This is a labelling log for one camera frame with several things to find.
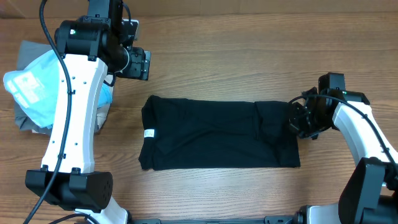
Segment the black t-shirt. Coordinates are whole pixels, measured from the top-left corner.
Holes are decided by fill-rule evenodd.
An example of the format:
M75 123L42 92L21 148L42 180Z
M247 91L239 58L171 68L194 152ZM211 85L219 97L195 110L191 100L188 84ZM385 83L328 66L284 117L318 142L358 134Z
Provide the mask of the black t-shirt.
M144 170L300 167L281 101L150 96L142 108Z

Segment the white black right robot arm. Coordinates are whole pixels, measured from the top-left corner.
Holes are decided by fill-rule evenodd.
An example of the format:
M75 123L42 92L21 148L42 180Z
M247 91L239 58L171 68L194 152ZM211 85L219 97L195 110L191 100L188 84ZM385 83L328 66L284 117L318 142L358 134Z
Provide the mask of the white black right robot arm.
M356 168L339 201L307 205L294 223L397 223L397 151L377 125L364 93L312 88L289 101L289 126L302 139L339 131Z

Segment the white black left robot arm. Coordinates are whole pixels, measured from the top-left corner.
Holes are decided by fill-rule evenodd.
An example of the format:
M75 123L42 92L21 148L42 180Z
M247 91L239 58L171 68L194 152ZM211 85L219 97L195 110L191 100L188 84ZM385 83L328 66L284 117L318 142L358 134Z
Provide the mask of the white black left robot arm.
M112 195L113 176L95 170L93 137L106 77L146 80L150 52L133 46L137 20L86 17L63 21L50 39L60 71L55 119L39 169L26 187L39 203L69 210L89 223L131 223Z

